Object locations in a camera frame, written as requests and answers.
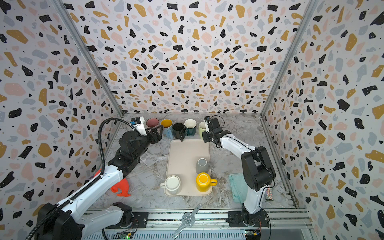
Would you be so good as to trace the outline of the light green mug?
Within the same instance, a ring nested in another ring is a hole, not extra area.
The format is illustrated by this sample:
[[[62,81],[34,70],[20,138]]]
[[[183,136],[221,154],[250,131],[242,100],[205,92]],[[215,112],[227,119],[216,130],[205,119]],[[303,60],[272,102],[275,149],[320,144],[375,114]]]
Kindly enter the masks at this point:
[[[199,123],[199,136],[201,139],[203,139],[203,133],[206,132],[206,124],[205,122]]]

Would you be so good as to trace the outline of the pink mug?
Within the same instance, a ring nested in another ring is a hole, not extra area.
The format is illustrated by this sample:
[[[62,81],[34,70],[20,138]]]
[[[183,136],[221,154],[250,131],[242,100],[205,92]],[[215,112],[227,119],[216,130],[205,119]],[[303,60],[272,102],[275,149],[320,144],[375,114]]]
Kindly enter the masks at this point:
[[[150,118],[146,121],[147,128],[155,128],[160,124],[160,120],[158,118]]]

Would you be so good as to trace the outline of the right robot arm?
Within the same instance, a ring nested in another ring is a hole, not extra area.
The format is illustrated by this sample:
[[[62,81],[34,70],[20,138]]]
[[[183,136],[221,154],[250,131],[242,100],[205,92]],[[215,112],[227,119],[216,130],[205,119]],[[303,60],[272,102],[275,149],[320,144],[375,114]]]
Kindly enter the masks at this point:
[[[229,219],[229,223],[254,226],[262,222],[262,201],[265,193],[276,178],[276,172],[265,147],[254,147],[236,138],[230,131],[223,130],[217,116],[204,117],[206,131],[202,133],[205,143],[212,142],[217,148],[224,148],[242,162],[244,180],[248,186],[247,196],[242,204],[241,218]]]

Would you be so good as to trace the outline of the blue butterfly mug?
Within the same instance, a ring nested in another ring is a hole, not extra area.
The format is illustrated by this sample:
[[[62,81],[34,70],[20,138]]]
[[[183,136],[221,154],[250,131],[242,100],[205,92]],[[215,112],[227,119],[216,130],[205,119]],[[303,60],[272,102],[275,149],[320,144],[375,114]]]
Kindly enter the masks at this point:
[[[172,129],[172,126],[173,126],[172,120],[164,119],[161,121],[161,125],[163,126],[164,137],[170,140],[173,140],[174,136],[173,136],[173,129]]]

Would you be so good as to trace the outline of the black mug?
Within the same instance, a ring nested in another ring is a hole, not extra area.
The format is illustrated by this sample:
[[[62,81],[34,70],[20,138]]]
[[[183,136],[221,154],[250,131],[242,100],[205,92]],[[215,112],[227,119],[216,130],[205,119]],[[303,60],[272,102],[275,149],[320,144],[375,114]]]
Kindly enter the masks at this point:
[[[173,135],[176,140],[184,141],[186,136],[185,126],[182,123],[175,123],[173,125]]]

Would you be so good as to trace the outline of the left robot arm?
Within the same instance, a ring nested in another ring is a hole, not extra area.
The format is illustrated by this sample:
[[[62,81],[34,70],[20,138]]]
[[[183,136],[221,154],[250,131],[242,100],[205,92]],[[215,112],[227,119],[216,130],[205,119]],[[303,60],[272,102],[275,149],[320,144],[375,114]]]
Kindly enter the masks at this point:
[[[148,147],[162,138],[162,125],[146,129],[144,135],[136,130],[125,132],[119,140],[119,151],[104,171],[57,204],[45,204],[39,210],[38,222],[27,239],[81,240],[109,226],[129,228],[137,224],[132,208],[121,202],[89,216],[84,214],[107,190],[124,180],[140,163]]]

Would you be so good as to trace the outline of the dark green mug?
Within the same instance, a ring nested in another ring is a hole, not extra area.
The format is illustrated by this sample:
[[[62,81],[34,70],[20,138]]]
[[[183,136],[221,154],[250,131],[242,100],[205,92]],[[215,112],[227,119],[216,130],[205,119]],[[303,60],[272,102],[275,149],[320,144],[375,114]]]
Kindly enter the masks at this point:
[[[197,132],[197,122],[193,119],[188,119],[184,122],[186,136],[192,137]]]

